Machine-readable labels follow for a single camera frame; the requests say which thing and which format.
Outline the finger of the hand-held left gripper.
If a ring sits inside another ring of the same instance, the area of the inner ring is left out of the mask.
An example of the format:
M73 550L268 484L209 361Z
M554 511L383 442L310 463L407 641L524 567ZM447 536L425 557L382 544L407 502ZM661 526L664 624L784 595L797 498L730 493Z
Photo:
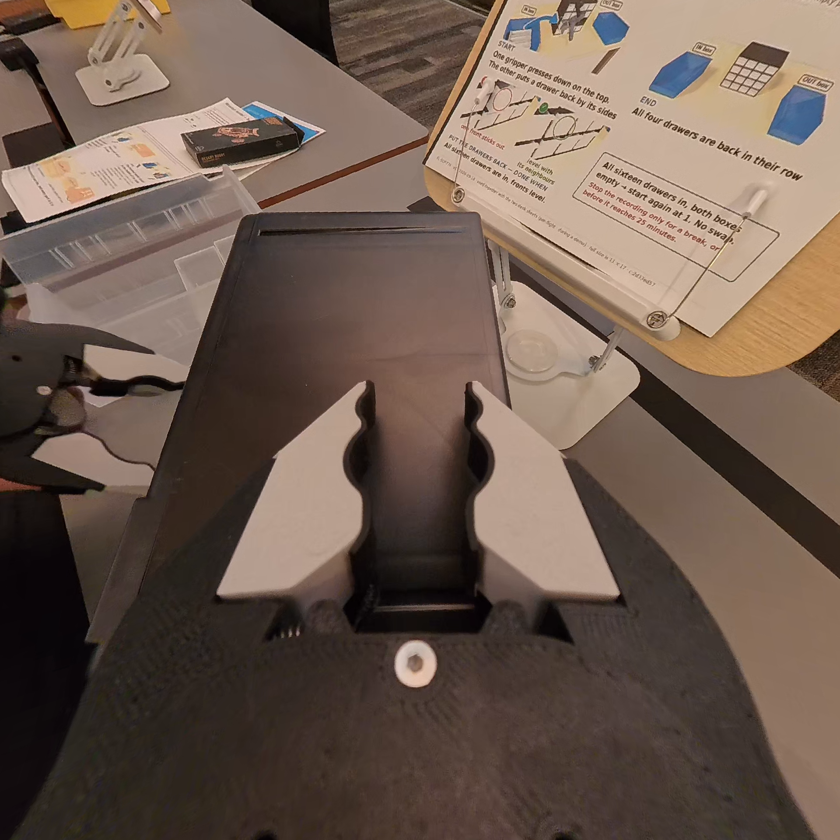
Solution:
M187 365L157 353L86 344L83 360L90 396L158 396L180 391L188 376Z
M53 490L147 489L150 465L116 458L102 441L83 433L46 438L31 455L37 482Z

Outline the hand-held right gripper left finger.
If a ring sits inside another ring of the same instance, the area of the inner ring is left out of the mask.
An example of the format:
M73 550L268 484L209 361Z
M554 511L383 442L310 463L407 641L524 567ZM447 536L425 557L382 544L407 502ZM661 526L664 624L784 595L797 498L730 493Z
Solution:
M370 519L364 468L353 457L374 424L375 386L361 381L276 453L217 587L220 600L350 599L351 554Z

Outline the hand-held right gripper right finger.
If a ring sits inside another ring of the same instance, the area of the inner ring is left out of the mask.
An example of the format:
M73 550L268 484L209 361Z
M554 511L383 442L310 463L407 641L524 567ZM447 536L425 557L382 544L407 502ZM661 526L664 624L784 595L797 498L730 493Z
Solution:
M620 590L565 458L483 384L465 387L466 506L477 588L491 604L615 602Z

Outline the translucent plastic bin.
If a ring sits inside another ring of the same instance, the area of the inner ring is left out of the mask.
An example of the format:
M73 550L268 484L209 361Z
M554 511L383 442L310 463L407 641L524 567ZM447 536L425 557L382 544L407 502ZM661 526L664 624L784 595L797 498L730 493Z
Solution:
M193 362L218 283L185 289L174 259L235 236L259 212L235 173L193 175L90 206L2 238L3 266L19 280L14 322L75 324Z

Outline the black drawer cabinet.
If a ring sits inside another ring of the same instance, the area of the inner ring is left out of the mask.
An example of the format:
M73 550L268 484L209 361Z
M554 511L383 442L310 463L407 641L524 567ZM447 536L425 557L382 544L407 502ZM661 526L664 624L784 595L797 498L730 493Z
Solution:
M144 582L352 386L371 381L372 568L363 632L471 633L466 384L510 405L475 214L261 213L238 226L146 498L89 631L106 643Z

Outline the person's black clothing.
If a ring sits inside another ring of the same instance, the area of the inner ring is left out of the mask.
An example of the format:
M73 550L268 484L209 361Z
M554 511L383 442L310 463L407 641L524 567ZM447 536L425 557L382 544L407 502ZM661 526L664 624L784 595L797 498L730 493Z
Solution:
M1 495L1 838L55 764L87 680L88 612L58 496Z

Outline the folded paper leaflet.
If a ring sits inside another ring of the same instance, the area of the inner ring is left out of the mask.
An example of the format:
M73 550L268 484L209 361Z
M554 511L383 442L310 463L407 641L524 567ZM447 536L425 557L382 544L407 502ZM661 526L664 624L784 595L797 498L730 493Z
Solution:
M240 108L224 99L206 108L157 119L102 135L33 164L2 172L2 185L28 224L163 182L196 174L216 174L219 164L202 170L182 141L189 130L216 130L254 118L288 115L255 101Z

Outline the small black carton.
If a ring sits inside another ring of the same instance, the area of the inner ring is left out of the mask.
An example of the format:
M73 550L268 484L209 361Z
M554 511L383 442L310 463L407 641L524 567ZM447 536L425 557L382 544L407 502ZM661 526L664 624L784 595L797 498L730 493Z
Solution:
M305 133L288 118L269 116L182 133L186 151L202 169L250 164L300 149Z

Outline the instruction sheet on stand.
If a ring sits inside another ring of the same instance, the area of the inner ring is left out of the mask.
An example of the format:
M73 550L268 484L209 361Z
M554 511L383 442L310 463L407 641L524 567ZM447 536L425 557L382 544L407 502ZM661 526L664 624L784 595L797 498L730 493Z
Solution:
M480 30L427 153L501 3L494 3ZM493 296L513 410L558 449L576 444L638 386L635 363L611 360L625 333L691 371L737 377L798 361L838 330L838 214L713 336L675 317L659 320L659 326L669 323L673 331L653 331L489 234L478 213L455 208L455 193L448 191L452 182L430 171L425 161L424 168L437 204L479 217L496 282Z

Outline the white phone stand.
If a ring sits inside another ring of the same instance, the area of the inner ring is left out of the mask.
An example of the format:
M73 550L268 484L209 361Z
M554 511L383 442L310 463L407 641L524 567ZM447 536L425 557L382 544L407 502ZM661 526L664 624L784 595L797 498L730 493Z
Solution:
M139 52L149 32L162 33L162 15L151 1L120 1L87 52L76 78L90 104L106 107L170 86L152 58Z

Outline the yellow envelope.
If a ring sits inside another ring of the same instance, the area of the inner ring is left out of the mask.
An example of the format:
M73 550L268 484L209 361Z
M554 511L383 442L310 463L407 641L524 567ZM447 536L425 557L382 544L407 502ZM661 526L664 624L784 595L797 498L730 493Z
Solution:
M105 25L119 1L45 1L49 11L71 29Z

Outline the black office chair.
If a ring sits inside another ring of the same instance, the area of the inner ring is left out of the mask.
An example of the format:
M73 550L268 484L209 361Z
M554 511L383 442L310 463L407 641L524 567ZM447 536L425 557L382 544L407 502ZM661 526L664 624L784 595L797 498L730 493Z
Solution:
M252 8L323 58L340 65L330 17L330 1L251 1Z

